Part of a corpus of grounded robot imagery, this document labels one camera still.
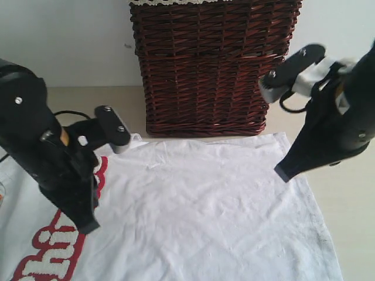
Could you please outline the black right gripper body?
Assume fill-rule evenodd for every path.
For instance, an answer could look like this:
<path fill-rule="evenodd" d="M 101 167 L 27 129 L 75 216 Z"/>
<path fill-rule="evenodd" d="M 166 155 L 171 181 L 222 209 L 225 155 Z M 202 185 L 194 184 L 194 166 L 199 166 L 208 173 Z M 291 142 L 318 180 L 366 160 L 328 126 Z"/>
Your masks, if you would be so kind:
<path fill-rule="evenodd" d="M 374 139 L 374 56 L 335 62 L 315 83 L 308 103 L 307 140 L 313 164 L 334 164 L 364 152 Z"/>

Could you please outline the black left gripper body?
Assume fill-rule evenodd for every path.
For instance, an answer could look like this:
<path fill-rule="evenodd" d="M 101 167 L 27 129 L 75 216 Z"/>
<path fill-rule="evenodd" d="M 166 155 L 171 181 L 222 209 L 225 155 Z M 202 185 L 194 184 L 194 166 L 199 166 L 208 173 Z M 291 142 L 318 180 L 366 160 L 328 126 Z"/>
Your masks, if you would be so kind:
<path fill-rule="evenodd" d="M 1 111 L 1 147 L 39 184 L 62 211 L 92 211 L 98 206 L 94 168 L 98 160 L 80 135 L 98 134 L 98 121 L 61 126 L 51 111 Z"/>

